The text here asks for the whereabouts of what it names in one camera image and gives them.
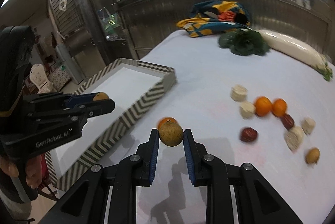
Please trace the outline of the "person's hand holding gripper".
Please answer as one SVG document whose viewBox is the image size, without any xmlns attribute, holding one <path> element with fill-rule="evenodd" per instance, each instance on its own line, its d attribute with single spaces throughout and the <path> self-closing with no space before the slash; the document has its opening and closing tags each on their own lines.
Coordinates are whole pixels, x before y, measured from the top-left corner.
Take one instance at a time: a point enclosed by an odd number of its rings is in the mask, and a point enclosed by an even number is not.
<svg viewBox="0 0 335 224">
<path fill-rule="evenodd" d="M 41 155 L 38 155 L 37 157 L 29 159 L 26 164 L 26 183 L 32 189 L 36 189 L 43 179 L 41 160 Z M 17 166 L 4 157 L 1 157 L 1 170 L 8 176 L 15 178 L 19 176 Z"/>
</svg>

